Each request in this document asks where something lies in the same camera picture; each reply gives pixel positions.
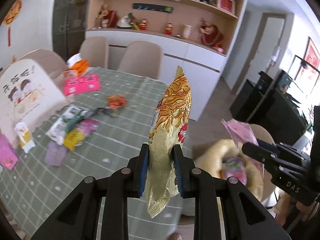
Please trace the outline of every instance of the floor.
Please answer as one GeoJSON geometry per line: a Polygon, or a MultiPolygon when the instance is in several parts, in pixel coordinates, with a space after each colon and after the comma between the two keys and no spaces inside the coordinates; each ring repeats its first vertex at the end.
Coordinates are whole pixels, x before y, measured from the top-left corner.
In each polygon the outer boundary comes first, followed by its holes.
{"type": "MultiPolygon", "coordinates": [[[[217,87],[213,91],[207,106],[199,120],[189,120],[188,132],[191,143],[195,148],[207,145],[222,138],[230,138],[229,133],[221,124],[221,120],[232,119],[229,108],[233,103],[235,95],[230,93],[230,88],[223,78],[220,78],[217,87]]],[[[194,158],[197,158],[201,151],[194,150],[194,158]]]]}

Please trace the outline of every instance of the doorway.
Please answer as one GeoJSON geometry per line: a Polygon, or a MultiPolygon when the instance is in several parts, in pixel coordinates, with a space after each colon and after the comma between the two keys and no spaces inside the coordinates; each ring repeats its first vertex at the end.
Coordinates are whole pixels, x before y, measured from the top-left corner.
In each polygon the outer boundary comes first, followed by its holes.
{"type": "Polygon", "coordinates": [[[231,93],[237,94],[246,79],[257,83],[259,72],[270,65],[275,47],[279,45],[286,15],[263,13],[252,48],[231,93]]]}

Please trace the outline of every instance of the dining table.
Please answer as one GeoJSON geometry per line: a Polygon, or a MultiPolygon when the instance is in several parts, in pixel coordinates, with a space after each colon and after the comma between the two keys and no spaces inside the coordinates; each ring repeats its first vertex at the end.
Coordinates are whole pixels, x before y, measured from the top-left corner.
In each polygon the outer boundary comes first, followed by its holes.
{"type": "MultiPolygon", "coordinates": [[[[13,170],[0,173],[0,197],[14,221],[30,236],[42,225],[58,205],[87,176],[96,179],[110,176],[127,166],[130,158],[138,156],[143,143],[148,143],[155,108],[168,85],[148,77],[94,68],[88,74],[100,77],[100,89],[73,96],[70,104],[83,109],[105,107],[107,97],[124,95],[126,107],[115,116],[98,114],[98,129],[74,151],[68,151],[59,167],[45,163],[50,138],[46,132],[68,107],[57,109],[32,133],[35,147],[25,153],[16,150],[19,158],[13,170]]],[[[188,134],[182,147],[184,156],[191,157],[188,134]]],[[[97,239],[100,239],[103,217],[102,200],[97,239]]],[[[144,195],[128,198],[128,232],[130,240],[166,239],[179,222],[182,198],[172,197],[166,208],[155,218],[147,212],[144,195]]]]}

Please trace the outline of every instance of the door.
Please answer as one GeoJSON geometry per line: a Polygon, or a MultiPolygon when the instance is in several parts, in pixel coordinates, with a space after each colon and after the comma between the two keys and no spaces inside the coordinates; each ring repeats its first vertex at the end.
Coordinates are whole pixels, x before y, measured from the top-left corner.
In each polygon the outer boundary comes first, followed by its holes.
{"type": "Polygon", "coordinates": [[[260,78],[258,73],[269,67],[275,47],[280,43],[284,23],[285,15],[262,14],[252,48],[231,90],[232,93],[238,94],[246,79],[257,83],[260,78]]]}
{"type": "Polygon", "coordinates": [[[282,29],[284,26],[284,19],[268,18],[264,28],[258,49],[251,61],[249,70],[244,80],[249,79],[257,83],[260,76],[260,71],[265,71],[269,66],[275,46],[278,45],[282,29]]]}
{"type": "Polygon", "coordinates": [[[79,52],[86,30],[88,0],[55,0],[52,19],[53,51],[65,61],[79,52]]]}

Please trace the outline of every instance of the pink snack package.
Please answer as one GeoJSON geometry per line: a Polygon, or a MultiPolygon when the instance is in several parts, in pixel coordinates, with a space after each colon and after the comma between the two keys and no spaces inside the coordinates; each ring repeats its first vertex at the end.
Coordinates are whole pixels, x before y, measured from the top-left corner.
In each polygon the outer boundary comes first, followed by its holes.
{"type": "Polygon", "coordinates": [[[223,164],[224,179],[236,177],[243,185],[247,184],[247,175],[245,173],[243,159],[241,157],[230,157],[223,164]]]}
{"type": "Polygon", "coordinates": [[[64,95],[80,94],[100,89],[99,75],[88,75],[68,79],[64,85],[64,95]]]}
{"type": "Polygon", "coordinates": [[[68,149],[51,141],[48,144],[47,154],[44,157],[44,162],[50,166],[60,166],[66,157],[68,149]]]}
{"type": "MultiPolygon", "coordinates": [[[[239,122],[235,119],[226,122],[221,120],[221,123],[227,129],[228,133],[231,135],[231,139],[234,141],[235,145],[238,147],[238,142],[245,143],[251,142],[254,145],[259,145],[256,137],[254,136],[251,127],[248,123],[239,122]]],[[[261,172],[262,177],[264,178],[263,164],[248,157],[250,162],[256,166],[256,168],[261,172]]]]}
{"type": "Polygon", "coordinates": [[[6,136],[0,135],[0,164],[3,167],[8,168],[10,171],[14,168],[18,162],[16,151],[9,143],[6,136]]]}

